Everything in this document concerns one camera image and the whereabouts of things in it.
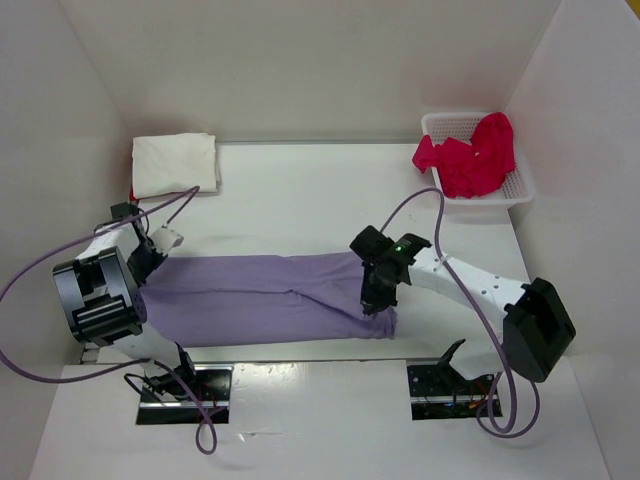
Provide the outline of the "red t shirt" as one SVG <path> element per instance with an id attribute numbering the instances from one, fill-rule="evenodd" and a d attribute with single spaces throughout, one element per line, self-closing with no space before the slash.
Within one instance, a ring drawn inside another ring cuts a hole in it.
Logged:
<path id="1" fill-rule="evenodd" d="M 134 190 L 132 186 L 129 191 L 129 201 L 136 204 L 139 202 L 139 199 L 134 194 Z"/>

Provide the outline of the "white t shirt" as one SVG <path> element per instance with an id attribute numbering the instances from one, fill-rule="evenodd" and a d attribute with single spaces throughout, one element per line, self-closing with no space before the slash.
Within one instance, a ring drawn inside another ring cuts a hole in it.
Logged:
<path id="1" fill-rule="evenodd" d="M 221 183 L 216 137 L 207 133 L 141 136 L 133 139 L 132 187 L 138 199 L 199 186 L 213 194 Z"/>

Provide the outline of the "lavender t shirt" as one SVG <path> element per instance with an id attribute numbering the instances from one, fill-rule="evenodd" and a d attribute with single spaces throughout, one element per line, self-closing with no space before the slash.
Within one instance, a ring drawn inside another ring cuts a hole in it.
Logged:
<path id="1" fill-rule="evenodd" d="M 397 314 L 360 305 L 349 252 L 170 257 L 140 289 L 149 323 L 183 347 L 390 339 Z"/>

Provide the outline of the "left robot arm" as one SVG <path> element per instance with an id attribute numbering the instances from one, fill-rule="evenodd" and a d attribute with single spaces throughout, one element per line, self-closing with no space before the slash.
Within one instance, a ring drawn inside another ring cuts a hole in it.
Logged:
<path id="1" fill-rule="evenodd" d="M 78 342 L 148 359 L 143 379 L 151 395 L 185 400 L 197 392 L 200 377 L 185 350 L 149 323 L 141 293 L 183 237 L 166 227 L 148 233 L 141 220 L 119 224 L 141 213 L 132 203 L 113 205 L 112 220 L 96 227 L 98 236 L 86 250 L 57 265 L 53 279 Z"/>

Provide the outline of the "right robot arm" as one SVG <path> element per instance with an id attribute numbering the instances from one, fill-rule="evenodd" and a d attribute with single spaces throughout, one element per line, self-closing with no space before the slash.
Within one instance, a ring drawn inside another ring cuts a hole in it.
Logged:
<path id="1" fill-rule="evenodd" d="M 373 226 L 350 244 L 364 266 L 361 305 L 367 315 L 397 305 L 400 284 L 438 293 L 484 315 L 496 347 L 456 341 L 443 355 L 438 380 L 450 393 L 462 392 L 481 376 L 506 367 L 534 383 L 547 380 L 576 336 L 555 286 L 500 277 L 440 253 L 426 239 L 405 234 L 394 241 Z"/>

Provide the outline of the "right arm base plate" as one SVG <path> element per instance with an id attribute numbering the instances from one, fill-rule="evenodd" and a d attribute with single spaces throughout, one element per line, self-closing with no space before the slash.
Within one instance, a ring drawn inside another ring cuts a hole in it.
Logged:
<path id="1" fill-rule="evenodd" d="M 436 360 L 408 362 L 406 373 L 414 421 L 475 418 L 494 380 L 492 374 L 466 380 Z"/>

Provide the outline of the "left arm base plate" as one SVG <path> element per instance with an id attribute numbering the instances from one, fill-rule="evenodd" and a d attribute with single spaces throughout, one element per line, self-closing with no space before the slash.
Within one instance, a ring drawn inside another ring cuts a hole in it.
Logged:
<path id="1" fill-rule="evenodd" d="M 229 421 L 233 370 L 232 364 L 195 366 L 195 384 L 191 390 L 214 424 L 227 424 Z M 137 425 L 197 425 L 203 420 L 196 404 L 177 383 L 171 385 L 177 392 L 173 395 L 154 391 L 137 374 L 131 374 L 129 380 L 137 382 L 134 384 L 139 396 Z"/>

